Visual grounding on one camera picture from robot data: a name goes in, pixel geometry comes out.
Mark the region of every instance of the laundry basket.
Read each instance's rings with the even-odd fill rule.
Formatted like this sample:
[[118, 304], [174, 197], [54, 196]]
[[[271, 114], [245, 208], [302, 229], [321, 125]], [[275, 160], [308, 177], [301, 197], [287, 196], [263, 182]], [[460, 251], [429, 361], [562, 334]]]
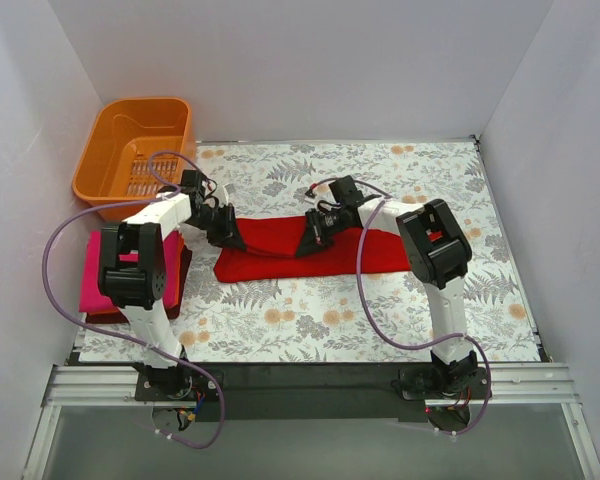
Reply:
[[[149, 156], [158, 150], [185, 153], [188, 143], [195, 145], [191, 108], [184, 100], [118, 100], [96, 119], [73, 177], [73, 191], [93, 206], [154, 197], [162, 184], [149, 172]], [[187, 153], [195, 157], [195, 150]], [[161, 155], [154, 161], [157, 172], [174, 183], [180, 181], [184, 164], [175, 155]], [[105, 220], [120, 221], [142, 208], [111, 208], [99, 213]]]

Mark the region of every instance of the robotic arm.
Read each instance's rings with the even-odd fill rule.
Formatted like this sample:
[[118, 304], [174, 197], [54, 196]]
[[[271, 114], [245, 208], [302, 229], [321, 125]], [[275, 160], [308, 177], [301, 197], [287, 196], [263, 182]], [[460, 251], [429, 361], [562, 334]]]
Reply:
[[[201, 172], [186, 170], [180, 193], [170, 197], [160, 193], [165, 196], [163, 201], [102, 229], [98, 276], [101, 293], [112, 299], [138, 337], [174, 356], [183, 356], [184, 349], [170, 328], [162, 303], [166, 287], [162, 241], [180, 224], [187, 223], [205, 230], [212, 245], [246, 248], [226, 191], [218, 199], [213, 195], [217, 185], [211, 189], [211, 183]], [[334, 234], [362, 227], [381, 201], [377, 195], [365, 197], [350, 176], [329, 186], [336, 205], [330, 210], [306, 212], [306, 230], [296, 256], [329, 248]], [[421, 206], [389, 200], [371, 228], [401, 236], [412, 271], [425, 286], [434, 339], [466, 333], [463, 287], [471, 248], [447, 204], [434, 200]], [[120, 260], [120, 255], [131, 251], [138, 252], [137, 263]], [[431, 355], [432, 369], [412, 382], [415, 390], [457, 392], [477, 372], [475, 352], [462, 338], [436, 345]], [[142, 373], [151, 386], [166, 395], [176, 395], [186, 386], [183, 368], [150, 350]]]

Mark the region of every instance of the stack of folded cloth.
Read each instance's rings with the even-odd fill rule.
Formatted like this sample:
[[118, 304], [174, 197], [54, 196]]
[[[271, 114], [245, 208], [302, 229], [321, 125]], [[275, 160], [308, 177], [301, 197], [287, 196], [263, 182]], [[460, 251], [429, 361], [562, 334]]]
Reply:
[[[180, 232], [172, 232], [164, 240], [164, 258], [167, 271], [167, 286], [163, 301], [167, 317], [173, 320], [180, 315], [182, 293], [191, 263], [191, 250], [185, 244]], [[87, 314], [87, 323], [113, 324], [126, 323], [127, 319], [113, 305], [109, 297], [98, 290], [98, 264], [100, 259], [100, 232], [92, 232], [87, 244], [87, 255], [82, 275], [80, 311]], [[138, 254], [121, 255], [121, 260], [137, 261]]]

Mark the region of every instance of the table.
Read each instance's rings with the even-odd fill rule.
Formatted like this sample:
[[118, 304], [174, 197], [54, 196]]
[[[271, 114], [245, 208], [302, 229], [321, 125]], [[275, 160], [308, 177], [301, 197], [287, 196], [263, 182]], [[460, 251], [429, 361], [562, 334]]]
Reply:
[[[466, 277], [469, 333], [491, 361], [538, 361], [535, 322], [491, 198], [475, 145], [448, 143], [201, 145], [198, 165], [231, 183], [238, 216], [302, 215], [303, 193], [322, 178], [353, 175], [407, 203], [448, 202], [473, 249]], [[328, 193], [328, 187], [318, 187]], [[204, 233], [184, 226], [193, 251], [181, 315], [172, 323], [198, 362], [428, 361], [382, 342], [364, 317], [355, 276], [221, 284], [220, 253]], [[431, 339], [423, 286], [411, 272], [365, 275], [365, 293], [383, 331], [401, 343]], [[129, 325], [108, 329], [130, 333]], [[86, 332], [82, 362], [139, 361], [136, 345]]]

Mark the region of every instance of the red fabric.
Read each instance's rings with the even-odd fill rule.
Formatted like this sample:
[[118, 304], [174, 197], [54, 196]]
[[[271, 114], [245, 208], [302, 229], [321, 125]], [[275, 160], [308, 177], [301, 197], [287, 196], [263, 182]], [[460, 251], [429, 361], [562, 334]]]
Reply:
[[[326, 277], [356, 273], [356, 253], [361, 228], [333, 236], [334, 245], [322, 252], [295, 258], [306, 224], [305, 217], [237, 219], [248, 251], [224, 248], [214, 272], [220, 282], [294, 277]], [[362, 255], [363, 273], [410, 270], [398, 235], [370, 230]]]

